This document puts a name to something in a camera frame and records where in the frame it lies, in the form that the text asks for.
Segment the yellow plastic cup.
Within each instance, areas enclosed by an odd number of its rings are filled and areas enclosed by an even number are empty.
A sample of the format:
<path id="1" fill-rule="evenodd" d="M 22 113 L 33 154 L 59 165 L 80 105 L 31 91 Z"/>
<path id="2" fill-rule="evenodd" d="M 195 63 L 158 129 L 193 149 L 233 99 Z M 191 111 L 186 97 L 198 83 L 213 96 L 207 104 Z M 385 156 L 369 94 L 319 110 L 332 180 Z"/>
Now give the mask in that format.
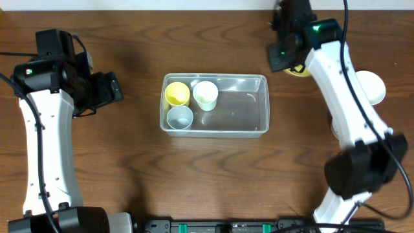
<path id="1" fill-rule="evenodd" d="M 173 82 L 166 87 L 164 96 L 171 107 L 179 105 L 188 107 L 191 93 L 189 87 L 185 83 Z"/>

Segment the grey plastic bowl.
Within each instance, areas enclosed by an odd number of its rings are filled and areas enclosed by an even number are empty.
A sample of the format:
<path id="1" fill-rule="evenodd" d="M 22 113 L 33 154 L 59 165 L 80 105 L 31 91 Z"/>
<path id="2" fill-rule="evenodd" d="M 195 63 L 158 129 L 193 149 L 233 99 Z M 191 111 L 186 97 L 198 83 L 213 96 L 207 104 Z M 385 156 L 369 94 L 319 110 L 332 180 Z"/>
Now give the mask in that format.
<path id="1" fill-rule="evenodd" d="M 336 129 L 336 122 L 334 120 L 332 120 L 332 122 L 331 122 L 331 131 L 332 131 L 332 134 L 334 135 L 334 137 L 336 139 L 339 139 L 338 131 Z"/>

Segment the white plastic cup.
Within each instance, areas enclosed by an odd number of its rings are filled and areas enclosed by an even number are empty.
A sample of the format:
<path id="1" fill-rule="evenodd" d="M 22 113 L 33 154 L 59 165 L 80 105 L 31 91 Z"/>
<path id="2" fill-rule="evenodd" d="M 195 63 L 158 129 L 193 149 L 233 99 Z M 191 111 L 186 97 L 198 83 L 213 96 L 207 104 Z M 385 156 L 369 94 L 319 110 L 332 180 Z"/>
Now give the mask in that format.
<path id="1" fill-rule="evenodd" d="M 193 97 L 203 111 L 215 108 L 218 99 L 218 88 L 213 82 L 202 81 L 193 88 Z"/>

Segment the grey plastic cup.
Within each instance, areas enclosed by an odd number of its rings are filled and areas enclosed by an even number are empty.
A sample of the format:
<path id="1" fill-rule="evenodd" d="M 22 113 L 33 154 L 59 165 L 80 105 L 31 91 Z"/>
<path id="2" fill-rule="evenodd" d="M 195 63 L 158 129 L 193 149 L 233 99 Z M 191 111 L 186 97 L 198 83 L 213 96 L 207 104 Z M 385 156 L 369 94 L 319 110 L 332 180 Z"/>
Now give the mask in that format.
<path id="1" fill-rule="evenodd" d="M 172 107 L 167 113 L 167 123 L 172 129 L 191 129 L 193 119 L 193 111 L 185 105 Z"/>

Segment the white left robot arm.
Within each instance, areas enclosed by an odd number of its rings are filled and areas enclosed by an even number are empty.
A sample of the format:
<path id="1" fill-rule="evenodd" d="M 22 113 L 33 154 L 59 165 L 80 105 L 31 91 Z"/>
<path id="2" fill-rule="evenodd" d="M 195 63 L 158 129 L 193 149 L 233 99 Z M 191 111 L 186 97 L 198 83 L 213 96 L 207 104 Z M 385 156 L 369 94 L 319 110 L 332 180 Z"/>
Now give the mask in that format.
<path id="1" fill-rule="evenodd" d="M 19 97 L 27 134 L 23 218 L 9 232 L 135 232 L 131 214 L 83 204 L 72 151 L 72 120 L 123 99 L 114 73 L 93 73 L 87 51 L 46 52 L 7 79 Z"/>

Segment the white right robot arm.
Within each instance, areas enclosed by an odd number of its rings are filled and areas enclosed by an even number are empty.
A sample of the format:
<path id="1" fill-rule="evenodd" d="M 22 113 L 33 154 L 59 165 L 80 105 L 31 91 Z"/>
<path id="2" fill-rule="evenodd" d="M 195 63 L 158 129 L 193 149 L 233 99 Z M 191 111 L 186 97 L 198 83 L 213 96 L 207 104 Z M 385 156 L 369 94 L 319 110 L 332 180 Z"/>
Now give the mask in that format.
<path id="1" fill-rule="evenodd" d="M 301 65 L 317 83 L 339 127 L 340 153 L 325 164 L 328 191 L 313 213 L 315 232 L 351 230 L 353 214 L 383 185 L 400 173 L 408 150 L 404 135 L 395 135 L 379 117 L 364 93 L 349 57 L 346 28 L 335 19 L 315 16 L 275 18 L 278 41 L 269 48 L 274 71 Z"/>

